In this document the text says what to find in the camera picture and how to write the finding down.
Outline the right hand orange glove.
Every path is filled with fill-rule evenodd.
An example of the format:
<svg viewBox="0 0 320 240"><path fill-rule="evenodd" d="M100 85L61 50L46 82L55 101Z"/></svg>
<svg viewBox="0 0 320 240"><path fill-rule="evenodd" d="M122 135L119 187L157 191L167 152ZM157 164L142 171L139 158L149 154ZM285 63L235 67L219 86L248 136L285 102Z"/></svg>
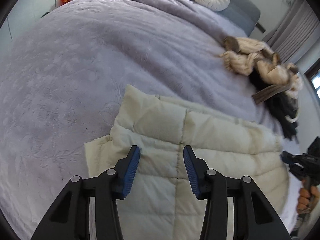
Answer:
<svg viewBox="0 0 320 240"><path fill-rule="evenodd" d="M303 187L299 191L298 204L296 207L299 215L310 213L319 202L319 189L316 186L310 186L310 189L305 188L306 180L302 180Z"/></svg>

